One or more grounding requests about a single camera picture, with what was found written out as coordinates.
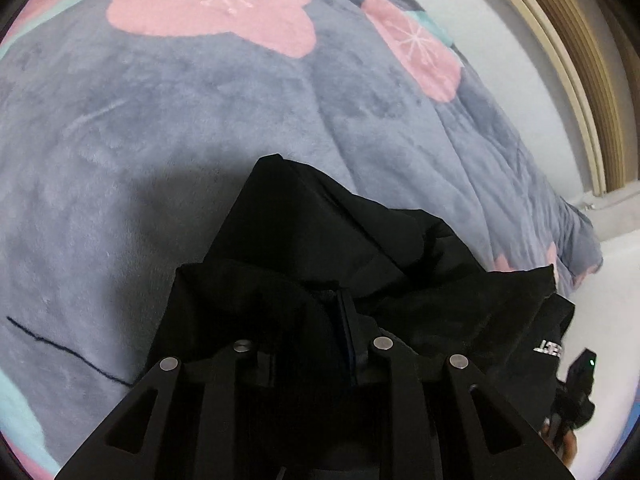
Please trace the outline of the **person's right hand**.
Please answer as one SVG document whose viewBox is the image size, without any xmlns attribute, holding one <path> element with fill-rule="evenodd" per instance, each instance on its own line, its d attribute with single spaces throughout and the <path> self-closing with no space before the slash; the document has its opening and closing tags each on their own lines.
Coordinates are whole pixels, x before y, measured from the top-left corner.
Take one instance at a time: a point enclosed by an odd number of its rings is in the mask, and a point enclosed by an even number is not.
<svg viewBox="0 0 640 480">
<path fill-rule="evenodd" d="M 559 448 L 555 448 L 553 445 L 552 439 L 549 437 L 550 430 L 550 419 L 546 418 L 542 423 L 542 426 L 539 430 L 539 435 L 542 437 L 542 440 L 546 442 L 549 448 L 555 452 L 555 455 L 559 457 L 559 460 L 563 463 L 563 465 L 570 469 L 573 465 L 575 457 L 577 455 L 578 446 L 577 446 L 577 437 L 573 430 L 567 430 L 566 434 L 564 434 L 562 444 Z"/>
</svg>

